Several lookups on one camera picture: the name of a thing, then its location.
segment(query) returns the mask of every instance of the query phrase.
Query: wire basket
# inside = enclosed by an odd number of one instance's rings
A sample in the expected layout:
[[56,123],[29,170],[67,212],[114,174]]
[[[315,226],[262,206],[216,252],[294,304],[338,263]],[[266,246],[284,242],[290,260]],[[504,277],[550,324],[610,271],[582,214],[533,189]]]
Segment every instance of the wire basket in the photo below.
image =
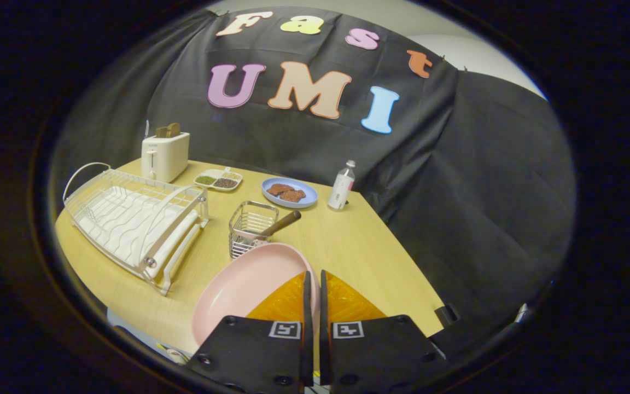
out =
[[245,201],[230,218],[230,257],[237,259],[272,237],[259,235],[278,220],[278,208],[255,201]]
[[[75,176],[95,164],[108,169],[65,197]],[[167,295],[178,257],[208,223],[207,195],[205,187],[175,186],[90,163],[72,175],[62,200],[73,225],[98,250]]]

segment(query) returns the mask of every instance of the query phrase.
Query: blue letter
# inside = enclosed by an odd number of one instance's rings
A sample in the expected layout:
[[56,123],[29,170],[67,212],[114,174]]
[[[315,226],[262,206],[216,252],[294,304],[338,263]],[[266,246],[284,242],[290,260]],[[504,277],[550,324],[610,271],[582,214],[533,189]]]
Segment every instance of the blue letter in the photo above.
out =
[[371,131],[390,134],[393,131],[388,125],[390,111],[393,110],[393,103],[400,98],[400,95],[378,86],[371,86],[371,93],[373,93],[371,112],[368,113],[366,119],[361,120],[361,125]]

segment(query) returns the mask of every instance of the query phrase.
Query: water bottle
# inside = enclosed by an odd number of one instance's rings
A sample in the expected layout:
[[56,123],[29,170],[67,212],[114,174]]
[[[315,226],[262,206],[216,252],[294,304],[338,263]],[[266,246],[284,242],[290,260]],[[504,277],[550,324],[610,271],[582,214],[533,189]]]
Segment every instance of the water bottle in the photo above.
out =
[[327,205],[330,205],[331,209],[342,210],[345,207],[349,191],[352,190],[352,186],[354,185],[353,168],[356,166],[357,164],[354,160],[348,160],[347,167],[342,168],[342,170],[337,173],[337,179],[335,179],[335,184],[332,186],[330,200],[327,202]]

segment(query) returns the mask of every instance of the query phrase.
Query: blue plate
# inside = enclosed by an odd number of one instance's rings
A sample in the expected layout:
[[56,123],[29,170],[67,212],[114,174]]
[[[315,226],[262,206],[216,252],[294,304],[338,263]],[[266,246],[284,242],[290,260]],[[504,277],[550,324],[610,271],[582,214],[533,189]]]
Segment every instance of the blue plate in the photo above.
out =
[[[288,186],[293,187],[293,189],[295,190],[303,190],[303,193],[305,193],[305,197],[300,199],[300,201],[298,202],[290,202],[282,200],[275,195],[269,194],[269,192],[267,192],[267,189],[270,189],[273,184],[277,183],[287,184]],[[312,187],[304,184],[303,182],[288,178],[266,179],[264,182],[262,182],[262,194],[264,194],[264,197],[266,197],[267,200],[273,202],[274,204],[280,205],[282,207],[292,208],[295,210],[310,207],[310,205],[313,205],[315,204],[315,202],[317,202],[318,197],[317,192],[315,192],[315,189],[313,189]]]

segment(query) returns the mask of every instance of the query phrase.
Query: pink plate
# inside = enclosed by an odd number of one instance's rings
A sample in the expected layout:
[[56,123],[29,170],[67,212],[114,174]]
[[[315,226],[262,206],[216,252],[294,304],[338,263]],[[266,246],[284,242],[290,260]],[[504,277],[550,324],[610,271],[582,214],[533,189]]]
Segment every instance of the pink plate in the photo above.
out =
[[315,272],[295,247],[265,244],[237,257],[220,271],[201,294],[193,310],[191,329],[198,346],[227,315],[245,317],[287,280],[310,271],[310,309],[319,316],[320,286]]

